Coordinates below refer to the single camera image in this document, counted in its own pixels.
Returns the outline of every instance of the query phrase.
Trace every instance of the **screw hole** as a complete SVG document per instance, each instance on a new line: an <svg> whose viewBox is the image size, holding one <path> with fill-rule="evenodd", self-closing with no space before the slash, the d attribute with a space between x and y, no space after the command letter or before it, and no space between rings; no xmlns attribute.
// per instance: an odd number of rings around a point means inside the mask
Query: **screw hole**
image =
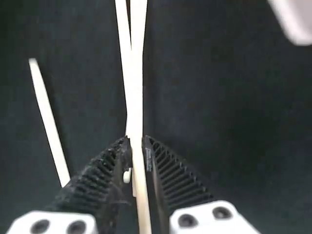
<svg viewBox="0 0 312 234"><path fill-rule="evenodd" d="M75 221L71 223L67 229L67 234L83 234L86 230L86 224L84 221Z"/></svg>
<svg viewBox="0 0 312 234"><path fill-rule="evenodd" d="M192 228L197 225L197 220L190 214L183 214L179 217L178 223L182 228Z"/></svg>
<svg viewBox="0 0 312 234"><path fill-rule="evenodd" d="M45 233L45 231L48 230L50 225L50 221L47 219L42 219L37 221L36 223L33 224L33 226L31 227L30 232L32 234L42 234Z"/></svg>
<svg viewBox="0 0 312 234"><path fill-rule="evenodd" d="M216 219L228 219L232 217L232 213L229 209L221 206L214 208L213 214Z"/></svg>

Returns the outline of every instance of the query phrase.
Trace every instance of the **white object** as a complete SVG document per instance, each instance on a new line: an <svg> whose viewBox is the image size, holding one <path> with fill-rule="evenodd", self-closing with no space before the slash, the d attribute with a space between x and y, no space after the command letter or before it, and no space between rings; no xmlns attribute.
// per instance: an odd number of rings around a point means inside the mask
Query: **white object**
<svg viewBox="0 0 312 234"><path fill-rule="evenodd" d="M136 197L139 232L151 234L143 136L143 44L147 0L131 0L131 41L126 0L115 0L120 55L127 106L126 135L130 139L133 161L133 195Z"/></svg>
<svg viewBox="0 0 312 234"><path fill-rule="evenodd" d="M129 184L129 183L130 183L131 171L132 171L132 168L129 168L128 171L125 171L125 172L123 173L122 179L123 179L123 182L124 182L125 184Z"/></svg>
<svg viewBox="0 0 312 234"><path fill-rule="evenodd" d="M43 212L43 211L32 211L23 216L17 218L12 223L7 234L32 234L35 226L39 222L45 221L47 226L45 227L44 234L65 234L69 233L68 229L75 223L84 223L85 231L84 234L97 234L96 220L90 214L76 214L76 213L60 213L60 212Z"/></svg>
<svg viewBox="0 0 312 234"><path fill-rule="evenodd" d="M311 0L268 0L285 35L295 45L312 44Z"/></svg>
<svg viewBox="0 0 312 234"><path fill-rule="evenodd" d="M225 209L229 218L216 218L215 209ZM196 224L181 227L179 219L190 215ZM176 210L170 217L170 234L259 234L259 232L227 201L215 201L198 206Z"/></svg>
<svg viewBox="0 0 312 234"><path fill-rule="evenodd" d="M41 113L45 132L48 137L51 153L58 173L58 178L61 186L64 187L69 182L70 176L62 145L59 140L58 131L53 118L53 113L51 110L47 91L44 86L39 66L34 58L29 59L29 66L33 79L38 107Z"/></svg>

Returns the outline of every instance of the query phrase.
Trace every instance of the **dark green background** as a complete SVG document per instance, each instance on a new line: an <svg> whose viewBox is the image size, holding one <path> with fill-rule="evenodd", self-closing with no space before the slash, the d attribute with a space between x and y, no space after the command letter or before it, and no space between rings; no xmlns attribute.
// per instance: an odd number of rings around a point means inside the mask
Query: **dark green background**
<svg viewBox="0 0 312 234"><path fill-rule="evenodd" d="M72 175L124 135L126 110L113 0L1 4L3 233L60 189L28 59L39 62ZM309 233L311 59L265 0L149 0L144 131L263 234ZM120 232L136 233L135 217L123 214Z"/></svg>

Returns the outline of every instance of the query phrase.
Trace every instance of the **white plastic piece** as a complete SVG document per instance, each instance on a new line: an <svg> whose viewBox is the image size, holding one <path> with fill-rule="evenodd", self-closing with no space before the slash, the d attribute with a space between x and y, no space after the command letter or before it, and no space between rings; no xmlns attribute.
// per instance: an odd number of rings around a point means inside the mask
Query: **white plastic piece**
<svg viewBox="0 0 312 234"><path fill-rule="evenodd" d="M52 109L50 106L47 91L41 76L41 72L37 61L34 58L29 59L30 71L33 79L34 89L38 102L38 107L41 113L45 132L49 141L51 153L57 169L58 178L62 187L70 180L64 152L59 140L59 134L55 125Z"/></svg>
<svg viewBox="0 0 312 234"><path fill-rule="evenodd" d="M34 225L41 221L49 222L44 234L65 234L71 224L82 221L85 224L84 234L97 234L96 220L90 214L59 213L31 211L17 218L11 225L7 234L32 234Z"/></svg>
<svg viewBox="0 0 312 234"><path fill-rule="evenodd" d="M129 168L128 171L125 171L125 172L123 173L122 179L123 179L123 182L124 182L125 184L129 184L129 183L130 183L131 171L132 171L132 168Z"/></svg>
<svg viewBox="0 0 312 234"><path fill-rule="evenodd" d="M295 45L312 44L311 0L268 0L286 36Z"/></svg>
<svg viewBox="0 0 312 234"><path fill-rule="evenodd" d="M131 0L131 41L126 0L115 0L120 55L127 107L126 135L130 139L133 161L133 193L136 196L139 232L151 234L143 136L143 44L147 0Z"/></svg>
<svg viewBox="0 0 312 234"><path fill-rule="evenodd" d="M215 208L227 209L231 217L217 219ZM179 218L191 215L197 224L193 227L181 227ZM170 217L170 234L259 234L259 232L227 201L215 201L198 206L176 210Z"/></svg>

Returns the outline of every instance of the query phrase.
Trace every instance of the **white plastic strip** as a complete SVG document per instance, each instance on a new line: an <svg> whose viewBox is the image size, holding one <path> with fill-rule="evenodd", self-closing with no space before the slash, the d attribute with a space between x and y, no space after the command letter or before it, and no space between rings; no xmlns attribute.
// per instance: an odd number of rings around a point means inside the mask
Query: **white plastic strip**
<svg viewBox="0 0 312 234"><path fill-rule="evenodd" d="M39 66L34 58L29 59L29 66L33 79L38 107L50 144L50 149L55 163L55 167L57 169L58 178L61 186L64 187L69 182L70 176L66 165L62 145L59 140L58 131L53 118L47 91L44 86Z"/></svg>
<svg viewBox="0 0 312 234"><path fill-rule="evenodd" d="M147 0L131 0L131 41L126 0L115 0L120 55L127 105L126 135L130 139L135 181L136 206L141 234L151 234L151 219L148 203L143 136L143 43Z"/></svg>

